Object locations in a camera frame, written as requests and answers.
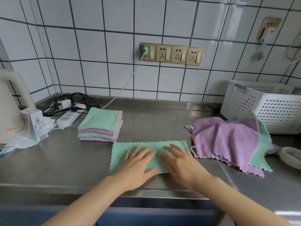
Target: kettle handle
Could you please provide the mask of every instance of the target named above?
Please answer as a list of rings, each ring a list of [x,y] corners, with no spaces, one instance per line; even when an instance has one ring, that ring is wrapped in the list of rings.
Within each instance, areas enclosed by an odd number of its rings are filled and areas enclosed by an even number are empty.
[[[1,70],[0,78],[4,80],[10,80],[15,83],[21,93],[22,99],[24,99],[26,106],[28,108],[36,108],[36,105],[26,87],[23,78],[14,71],[11,70]]]

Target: finger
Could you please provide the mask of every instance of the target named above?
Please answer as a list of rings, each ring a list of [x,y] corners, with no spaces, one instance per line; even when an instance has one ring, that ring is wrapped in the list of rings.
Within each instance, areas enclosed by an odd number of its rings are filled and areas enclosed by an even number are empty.
[[[125,157],[123,158],[123,160],[128,159],[128,158],[129,158],[129,155],[130,155],[130,150],[128,150],[128,151],[126,152],[126,155],[125,155]]]
[[[150,162],[150,160],[156,155],[156,153],[157,153],[157,152],[153,151],[153,152],[147,154],[147,155],[142,159],[142,161],[145,163],[145,165],[147,165],[147,164]]]
[[[157,175],[158,173],[159,173],[158,168],[153,168],[153,169],[150,169],[150,170],[146,171],[146,172],[144,173],[145,181],[147,181],[147,180],[150,179],[151,177]]]
[[[135,151],[134,151],[133,154],[130,156],[130,159],[134,158],[134,157],[138,154],[139,149],[140,149],[140,145],[138,145],[138,146],[135,148]]]
[[[170,146],[171,146],[172,148],[176,148],[179,152],[184,153],[183,149],[180,148],[180,147],[178,147],[177,145],[171,143]]]
[[[175,157],[178,157],[181,155],[180,152],[176,148],[164,146],[163,149],[169,151]]]
[[[163,159],[165,159],[166,161],[168,161],[168,162],[172,162],[172,161],[175,160],[175,157],[172,156],[172,155],[170,155],[170,154],[168,154],[168,153],[161,152],[161,153],[160,153],[160,156],[161,156]]]
[[[164,168],[171,174],[171,176],[172,176],[173,178],[176,177],[177,172],[175,171],[174,167],[173,167],[170,163],[165,162],[165,163],[163,163],[163,166],[164,166]]]
[[[147,148],[145,148],[144,150],[142,150],[141,152],[139,152],[139,154],[137,155],[138,159],[142,159],[150,150],[150,146],[148,146]]]

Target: gold outlet panel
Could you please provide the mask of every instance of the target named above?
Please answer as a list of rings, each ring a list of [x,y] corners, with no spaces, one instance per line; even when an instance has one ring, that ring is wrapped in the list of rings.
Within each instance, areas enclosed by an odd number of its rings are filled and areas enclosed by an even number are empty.
[[[173,45],[170,62],[185,64],[187,58],[187,51],[188,51],[187,46]]]
[[[145,44],[149,44],[150,45],[150,55],[149,57],[143,57],[143,45]],[[142,58],[142,60],[144,61],[155,61],[156,60],[156,44],[150,44],[150,43],[140,43],[140,59]]]
[[[276,27],[278,28],[281,23],[281,18],[275,18],[275,17],[266,17],[263,19],[263,22],[260,26],[260,30],[257,34],[257,39],[260,39],[262,37],[262,34],[265,30],[265,28],[268,27]]]
[[[172,45],[157,44],[156,62],[170,63],[171,52],[172,52]]]
[[[186,65],[201,65],[203,52],[203,48],[188,48]]]

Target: hand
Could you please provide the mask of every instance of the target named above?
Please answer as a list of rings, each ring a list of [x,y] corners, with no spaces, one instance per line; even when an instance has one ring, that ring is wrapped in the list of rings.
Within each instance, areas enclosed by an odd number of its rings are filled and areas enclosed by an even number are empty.
[[[160,153],[160,156],[166,160],[163,165],[181,185],[190,190],[199,191],[199,186],[204,184],[208,178],[213,177],[191,154],[178,146],[170,144],[170,147],[164,146],[163,149],[172,154]]]
[[[138,145],[131,156],[130,150],[128,150],[117,172],[112,175],[118,184],[122,186],[124,192],[137,189],[149,178],[158,174],[157,168],[145,172],[149,161],[156,154],[155,151],[147,154],[150,148],[147,147],[139,152],[140,145]]]

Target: green towel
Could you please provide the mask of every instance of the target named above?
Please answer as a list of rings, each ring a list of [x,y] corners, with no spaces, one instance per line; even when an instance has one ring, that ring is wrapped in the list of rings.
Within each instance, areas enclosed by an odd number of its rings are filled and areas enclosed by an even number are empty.
[[[122,111],[98,109],[92,107],[86,118],[80,123],[78,129],[103,129],[109,132],[115,132],[115,127]]]
[[[100,133],[93,133],[93,132],[78,133],[77,137],[84,137],[84,138],[95,137],[95,138],[105,138],[108,140],[112,140],[114,138],[114,136],[109,136],[109,135],[100,134]]]
[[[141,145],[140,149],[145,149],[146,147],[150,146],[151,149],[149,152],[156,151],[157,154],[152,158],[152,160],[148,163],[148,166],[146,167],[146,171],[152,169],[152,168],[158,168],[159,169],[159,174],[163,173],[168,173],[167,170],[163,167],[163,158],[159,156],[160,152],[166,152],[169,153],[168,151],[163,149],[163,146],[169,146],[169,144],[175,144],[182,148],[184,151],[189,152],[189,148],[187,146],[186,141],[181,140],[181,141],[160,141],[160,142],[139,142],[139,143],[118,143],[115,142],[113,144],[113,149],[112,149],[112,157],[111,157],[111,166],[110,166],[110,173],[113,174],[120,163],[122,162],[124,156],[126,155],[127,150],[130,150],[131,153],[135,150],[135,148],[138,145]]]
[[[256,115],[254,113],[249,113],[241,118],[234,118],[231,120],[228,120],[228,122],[236,121],[236,120],[245,120],[245,119],[257,119]],[[259,142],[258,146],[251,158],[250,165],[253,167],[258,167],[260,169],[263,169],[265,171],[272,172],[272,168],[268,165],[268,163],[265,161],[265,153],[269,150],[272,150],[274,147],[272,145],[272,139],[269,135],[269,132],[267,131],[265,125],[257,119],[258,127],[259,127]]]

